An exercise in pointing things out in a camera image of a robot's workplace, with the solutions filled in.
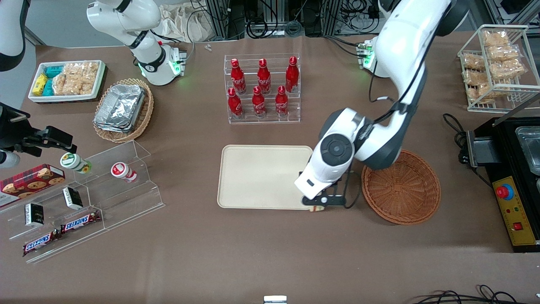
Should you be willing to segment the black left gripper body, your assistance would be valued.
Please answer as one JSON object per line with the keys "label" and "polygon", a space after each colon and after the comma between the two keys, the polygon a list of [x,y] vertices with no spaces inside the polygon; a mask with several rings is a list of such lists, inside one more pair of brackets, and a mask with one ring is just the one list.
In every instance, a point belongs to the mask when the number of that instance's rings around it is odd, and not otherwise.
{"label": "black left gripper body", "polygon": [[339,184],[343,180],[345,175],[342,175],[337,181],[331,184],[329,187],[318,192],[313,199],[302,196],[301,204],[307,206],[308,210],[310,206],[315,206],[316,210],[321,210],[321,206],[345,206],[346,198],[343,192],[339,191]]}

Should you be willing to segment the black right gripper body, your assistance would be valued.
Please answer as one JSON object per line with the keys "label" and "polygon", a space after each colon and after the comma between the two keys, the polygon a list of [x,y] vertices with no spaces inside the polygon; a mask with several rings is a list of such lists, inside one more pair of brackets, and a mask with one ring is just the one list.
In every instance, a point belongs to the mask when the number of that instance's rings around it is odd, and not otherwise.
{"label": "black right gripper body", "polygon": [[4,151],[13,152],[15,146],[32,135],[28,120],[30,114],[3,103],[0,107],[0,147]]}

